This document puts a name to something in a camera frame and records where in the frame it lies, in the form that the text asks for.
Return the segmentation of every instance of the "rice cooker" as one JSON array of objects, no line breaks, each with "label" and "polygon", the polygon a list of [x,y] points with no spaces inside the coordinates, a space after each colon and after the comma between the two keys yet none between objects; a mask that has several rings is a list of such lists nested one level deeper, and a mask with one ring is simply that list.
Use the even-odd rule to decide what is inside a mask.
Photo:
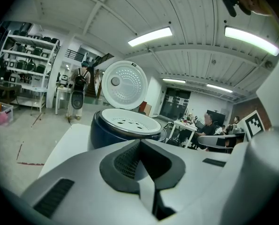
[{"label": "rice cooker", "polygon": [[141,113],[133,112],[144,100],[148,81],[144,71],[131,61],[111,64],[102,79],[105,99],[114,107],[94,114],[89,144],[95,149],[133,139],[162,142],[166,132],[162,126]]}]

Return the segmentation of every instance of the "open lid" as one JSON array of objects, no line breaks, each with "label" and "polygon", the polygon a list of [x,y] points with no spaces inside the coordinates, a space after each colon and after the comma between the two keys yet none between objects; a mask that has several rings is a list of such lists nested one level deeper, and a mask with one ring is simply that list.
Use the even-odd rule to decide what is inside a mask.
[{"label": "open lid", "polygon": [[102,91],[115,108],[127,110],[138,107],[147,94],[148,81],[143,70],[131,61],[117,61],[104,72]]}]

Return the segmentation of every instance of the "clear plastic bin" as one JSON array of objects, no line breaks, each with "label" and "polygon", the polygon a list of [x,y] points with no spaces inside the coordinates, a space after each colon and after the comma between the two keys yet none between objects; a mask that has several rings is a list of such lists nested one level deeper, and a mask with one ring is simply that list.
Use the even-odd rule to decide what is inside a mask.
[{"label": "clear plastic bin", "polygon": [[2,104],[0,112],[0,125],[6,126],[13,121],[13,106],[5,103]]}]

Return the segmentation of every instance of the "white table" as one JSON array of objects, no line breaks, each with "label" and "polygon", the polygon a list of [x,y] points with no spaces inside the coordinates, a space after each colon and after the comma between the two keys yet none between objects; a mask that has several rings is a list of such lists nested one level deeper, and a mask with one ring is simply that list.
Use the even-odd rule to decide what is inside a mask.
[{"label": "white table", "polygon": [[58,87],[57,88],[57,95],[56,95],[56,106],[55,106],[55,114],[57,115],[58,114],[58,109],[59,109],[59,106],[60,106],[60,96],[59,94],[61,92],[66,92],[66,93],[70,93],[70,88],[61,88],[61,87]]},{"label": "white table", "polygon": [[188,123],[176,120],[176,121],[173,122],[173,129],[172,129],[171,134],[169,135],[168,139],[170,139],[172,137],[173,132],[174,132],[176,126],[182,127],[184,129],[187,129],[187,130],[192,132],[190,137],[189,137],[189,139],[188,139],[188,142],[186,143],[186,146],[185,146],[185,148],[187,148],[190,145],[190,140],[192,139],[192,136],[194,135],[194,133],[197,131],[197,128],[196,128],[196,126],[194,124],[190,125]]},{"label": "white table", "polygon": [[69,158],[93,149],[89,141],[90,126],[73,124],[51,152],[38,178]]}]

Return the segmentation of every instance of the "ceiling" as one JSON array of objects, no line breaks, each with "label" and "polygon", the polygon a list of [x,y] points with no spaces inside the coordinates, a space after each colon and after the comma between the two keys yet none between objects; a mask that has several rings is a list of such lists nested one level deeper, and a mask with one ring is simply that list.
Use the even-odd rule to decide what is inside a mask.
[{"label": "ceiling", "polygon": [[[104,53],[154,68],[160,77],[186,80],[176,88],[230,102],[254,96],[278,57],[224,36],[226,25],[258,35],[279,47],[272,17],[232,18],[221,0],[17,0],[5,20],[25,21],[64,32]],[[131,47],[128,41],[163,27],[171,37]],[[210,83],[227,89],[210,89]]]}]

